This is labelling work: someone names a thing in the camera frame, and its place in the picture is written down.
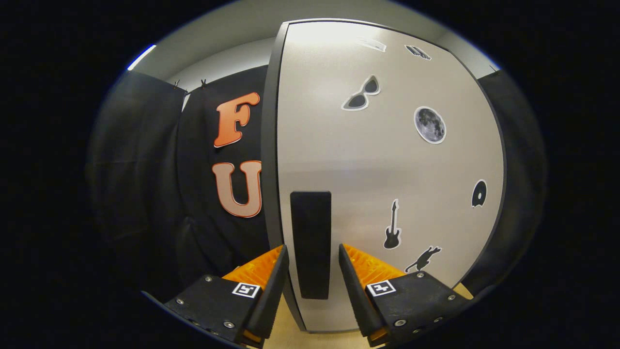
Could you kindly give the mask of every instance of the orange letter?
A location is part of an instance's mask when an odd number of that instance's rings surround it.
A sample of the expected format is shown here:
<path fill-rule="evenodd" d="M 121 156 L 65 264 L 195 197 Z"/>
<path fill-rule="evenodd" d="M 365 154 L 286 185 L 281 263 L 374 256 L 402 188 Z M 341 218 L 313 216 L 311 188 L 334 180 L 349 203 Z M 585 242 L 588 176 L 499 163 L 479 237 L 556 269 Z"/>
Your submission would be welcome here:
<path fill-rule="evenodd" d="M 231 182 L 231 173 L 234 165 L 231 163 L 217 163 L 211 170 L 215 174 L 215 183 L 218 188 L 219 203 L 226 212 L 237 217 L 250 218 L 259 214 L 262 206 L 260 197 L 259 173 L 262 168 L 260 161 L 246 161 L 241 163 L 239 169 L 246 174 L 247 204 L 235 201 Z"/>
<path fill-rule="evenodd" d="M 216 148 L 221 148 L 225 145 L 233 144 L 241 139 L 241 132 L 237 131 L 237 121 L 239 125 L 245 126 L 250 120 L 250 107 L 246 105 L 251 104 L 255 106 L 260 101 L 259 94 L 252 92 L 235 98 L 232 101 L 224 102 L 217 108 L 219 112 L 219 133 L 218 138 L 215 139 L 213 145 Z M 239 111 L 237 106 L 243 104 Z"/>

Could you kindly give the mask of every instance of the black fabric backdrop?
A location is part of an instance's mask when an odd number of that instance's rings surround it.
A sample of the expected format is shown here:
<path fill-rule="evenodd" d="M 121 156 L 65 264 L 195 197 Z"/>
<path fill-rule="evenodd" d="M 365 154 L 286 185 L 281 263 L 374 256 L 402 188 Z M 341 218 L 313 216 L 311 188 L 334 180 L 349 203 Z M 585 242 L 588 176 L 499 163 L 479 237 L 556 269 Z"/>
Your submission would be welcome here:
<path fill-rule="evenodd" d="M 265 217 L 262 210 L 251 218 L 226 212 L 218 200 L 215 175 L 211 167 L 228 162 L 235 166 L 231 174 L 233 195 L 240 203 L 247 202 L 246 177 L 239 170 L 244 161 L 260 160 L 260 125 L 262 104 L 250 107 L 250 118 L 241 139 L 215 148 L 218 136 L 218 105 L 256 92 L 260 97 L 265 88 L 267 66 L 260 66 L 226 76 L 191 92 L 179 122 L 177 144 L 179 189 L 192 223 L 192 235 L 205 262 L 182 260 L 180 272 L 189 285 L 203 273 L 218 276 L 232 271 L 269 251 Z M 179 255 L 184 247 L 179 247 Z"/>
<path fill-rule="evenodd" d="M 148 75 L 123 74 L 101 108 L 86 164 L 98 230 L 115 250 L 115 266 L 164 299 L 180 289 L 175 146 L 184 94 Z"/>

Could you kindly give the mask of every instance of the sticker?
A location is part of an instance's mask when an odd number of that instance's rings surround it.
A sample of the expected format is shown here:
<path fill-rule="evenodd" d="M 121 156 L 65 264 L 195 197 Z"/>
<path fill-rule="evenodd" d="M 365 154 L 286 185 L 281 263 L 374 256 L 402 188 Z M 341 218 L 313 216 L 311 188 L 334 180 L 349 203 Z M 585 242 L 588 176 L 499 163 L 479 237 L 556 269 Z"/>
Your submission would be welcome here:
<path fill-rule="evenodd" d="M 484 205 L 484 201 L 487 199 L 487 182 L 484 179 L 479 180 L 474 187 L 474 192 L 471 194 L 471 207 Z"/>
<path fill-rule="evenodd" d="M 415 129 L 425 141 L 439 144 L 446 138 L 446 123 L 431 107 L 419 107 L 414 112 Z"/>
<path fill-rule="evenodd" d="M 259 285 L 239 283 L 237 287 L 235 287 L 232 291 L 232 294 L 236 294 L 237 296 L 242 297 L 254 298 L 258 293 L 259 288 Z"/>
<path fill-rule="evenodd" d="M 418 269 L 418 271 L 422 270 L 422 268 L 424 268 L 430 263 L 428 260 L 434 254 L 439 253 L 440 251 L 441 251 L 441 247 L 437 246 L 433 248 L 432 246 L 430 246 L 428 250 L 422 252 L 422 254 L 418 257 L 418 259 L 413 264 L 405 268 L 405 274 L 408 273 L 409 270 L 414 267 L 414 265 L 415 265 L 415 268 Z"/>
<path fill-rule="evenodd" d="M 354 93 L 342 104 L 342 110 L 345 111 L 360 111 L 368 107 L 368 96 L 374 96 L 379 94 L 381 88 L 379 87 L 379 81 L 374 75 L 371 75 L 364 81 L 359 91 Z"/>
<path fill-rule="evenodd" d="M 396 292 L 396 289 L 392 286 L 389 280 L 381 281 L 380 283 L 368 284 L 366 287 L 374 297 Z"/>
<path fill-rule="evenodd" d="M 398 199 L 395 199 L 392 201 L 392 224 L 386 228 L 386 240 L 383 243 L 386 250 L 393 250 L 401 245 L 401 229 L 396 227 L 398 208 Z"/>
<path fill-rule="evenodd" d="M 411 45 L 405 45 L 405 48 L 407 49 L 407 51 L 411 52 L 411 54 L 416 56 L 416 57 L 424 58 L 427 61 L 430 61 L 432 59 L 432 58 L 430 58 L 429 55 L 427 55 L 426 52 L 422 51 L 422 49 L 419 48 L 419 47 L 411 46 Z"/>
<path fill-rule="evenodd" d="M 385 52 L 386 47 L 385 44 L 378 42 L 375 39 L 368 39 L 363 37 L 358 37 L 355 39 L 357 44 L 362 45 L 364 47 L 372 48 L 373 50 Z"/>

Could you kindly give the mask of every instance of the electric guitar sticker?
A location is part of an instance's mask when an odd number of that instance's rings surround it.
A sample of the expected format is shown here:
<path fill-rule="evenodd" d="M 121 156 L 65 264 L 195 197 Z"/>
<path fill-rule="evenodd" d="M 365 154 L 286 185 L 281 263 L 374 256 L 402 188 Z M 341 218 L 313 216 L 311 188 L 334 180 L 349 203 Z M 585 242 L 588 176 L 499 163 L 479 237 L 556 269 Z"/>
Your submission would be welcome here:
<path fill-rule="evenodd" d="M 393 250 L 401 245 L 401 229 L 396 227 L 398 208 L 398 199 L 395 199 L 392 202 L 392 224 L 386 228 L 386 240 L 383 243 L 386 250 Z"/>

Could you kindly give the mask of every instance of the floor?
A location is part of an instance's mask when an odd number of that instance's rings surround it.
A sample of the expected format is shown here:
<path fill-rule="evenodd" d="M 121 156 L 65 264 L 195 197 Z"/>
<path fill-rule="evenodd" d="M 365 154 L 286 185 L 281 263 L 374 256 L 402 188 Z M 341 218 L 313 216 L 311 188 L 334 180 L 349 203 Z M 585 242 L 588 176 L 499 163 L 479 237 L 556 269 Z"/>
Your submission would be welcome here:
<path fill-rule="evenodd" d="M 362 337 L 359 331 L 335 334 L 302 332 L 297 327 L 284 297 L 280 298 L 280 305 L 273 323 L 272 334 L 265 340 L 264 349 L 296 348 L 351 348 L 367 349 L 368 340 Z"/>

